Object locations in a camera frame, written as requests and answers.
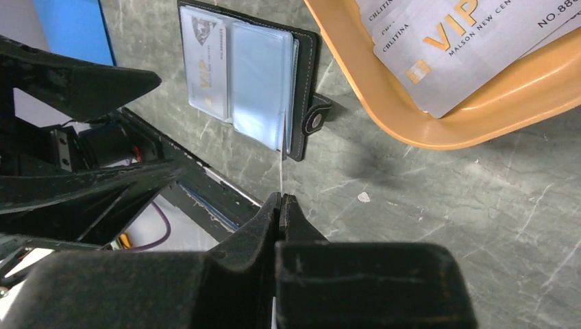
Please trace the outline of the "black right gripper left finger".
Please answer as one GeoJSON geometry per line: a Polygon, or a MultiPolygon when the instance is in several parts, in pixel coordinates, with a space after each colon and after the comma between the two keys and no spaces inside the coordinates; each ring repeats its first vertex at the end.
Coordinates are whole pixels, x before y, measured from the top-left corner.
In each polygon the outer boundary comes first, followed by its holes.
{"type": "Polygon", "coordinates": [[[282,197],[206,252],[59,252],[34,265],[2,328],[270,328],[282,197]]]}

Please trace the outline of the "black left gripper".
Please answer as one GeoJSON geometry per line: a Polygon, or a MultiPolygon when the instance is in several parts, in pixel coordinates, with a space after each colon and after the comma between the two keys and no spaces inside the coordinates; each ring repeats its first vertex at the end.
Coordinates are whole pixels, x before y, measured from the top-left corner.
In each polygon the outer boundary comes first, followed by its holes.
{"type": "Polygon", "coordinates": [[[1,233],[63,243],[109,243],[122,233],[181,173],[172,160],[109,167],[145,159],[135,130],[112,111],[161,82],[153,71],[77,60],[2,36],[1,233]],[[20,119],[14,89],[90,127],[77,132],[68,123],[38,127],[20,119]]]}

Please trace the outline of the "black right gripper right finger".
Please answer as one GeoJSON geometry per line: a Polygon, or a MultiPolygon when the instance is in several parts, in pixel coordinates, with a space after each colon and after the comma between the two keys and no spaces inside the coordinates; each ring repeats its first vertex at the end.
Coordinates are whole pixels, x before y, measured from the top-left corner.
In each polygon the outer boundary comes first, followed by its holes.
{"type": "Polygon", "coordinates": [[[279,328],[476,328],[451,252],[418,242],[332,243],[297,198],[280,210],[275,245],[279,328]]]}

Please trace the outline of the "black leather card holder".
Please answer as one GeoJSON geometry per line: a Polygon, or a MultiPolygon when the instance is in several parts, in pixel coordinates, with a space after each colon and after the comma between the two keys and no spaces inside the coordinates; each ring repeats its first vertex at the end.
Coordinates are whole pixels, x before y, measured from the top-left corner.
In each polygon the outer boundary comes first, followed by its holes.
{"type": "Polygon", "coordinates": [[[181,37],[182,6],[205,10],[227,25],[230,117],[222,122],[280,151],[284,112],[286,157],[302,161],[309,135],[322,128],[332,107],[328,98],[315,91],[320,35],[209,3],[179,1],[181,37]]]}

